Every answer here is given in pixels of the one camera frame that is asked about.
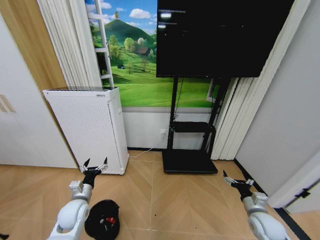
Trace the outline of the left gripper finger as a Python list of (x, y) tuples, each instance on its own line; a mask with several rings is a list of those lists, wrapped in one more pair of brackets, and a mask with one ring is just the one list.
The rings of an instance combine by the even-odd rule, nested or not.
[(103, 164), (97, 168), (101, 173), (108, 169), (108, 158), (106, 157)]
[(79, 169), (80, 169), (81, 172), (86, 172), (86, 171), (88, 171), (89, 162), (90, 162), (90, 158), (89, 158), (87, 161), (85, 161), (83, 165), (81, 165), (81, 166), (79, 167)]

